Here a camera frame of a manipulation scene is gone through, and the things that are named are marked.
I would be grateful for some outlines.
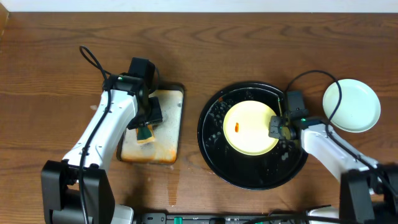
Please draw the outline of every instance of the white wall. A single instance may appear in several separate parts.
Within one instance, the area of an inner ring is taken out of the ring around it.
[[[10,12],[398,12],[398,0],[0,0]]]

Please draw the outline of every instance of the sponge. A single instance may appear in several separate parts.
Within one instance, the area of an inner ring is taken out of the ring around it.
[[[151,124],[143,128],[137,128],[136,133],[137,133],[138,144],[144,144],[155,141],[154,130],[152,129]]]

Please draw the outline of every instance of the brown tabletop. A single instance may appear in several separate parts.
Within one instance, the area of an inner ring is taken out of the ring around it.
[[[102,77],[79,53],[126,72],[151,59],[162,79],[185,85],[178,158],[173,166],[127,164],[108,173],[116,202],[137,212],[267,213],[338,206],[339,183],[313,157],[276,189],[234,187],[209,169],[197,143],[200,112],[218,90],[258,80],[279,88],[311,69],[368,84],[381,101],[377,125],[339,134],[381,161],[398,156],[398,15],[12,13],[0,43],[0,223],[43,223],[40,170],[77,142],[100,101]],[[304,91],[322,115],[328,77],[309,75]]]

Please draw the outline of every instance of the black plate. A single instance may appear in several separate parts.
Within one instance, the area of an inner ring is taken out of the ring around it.
[[[200,152],[213,172],[230,184],[252,190],[272,189],[292,179],[308,154],[296,147],[297,143],[282,140],[260,156],[247,156],[233,149],[224,136],[224,117],[232,106],[246,100],[262,102],[277,115],[285,111],[284,94],[272,85],[245,82],[228,86],[214,95],[201,112]]]

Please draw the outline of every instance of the pale yellow disc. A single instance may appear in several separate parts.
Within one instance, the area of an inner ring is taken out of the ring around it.
[[[269,152],[278,143],[278,139],[268,136],[269,122],[275,115],[264,103],[240,102],[225,115],[225,138],[235,150],[246,155],[258,156]]]

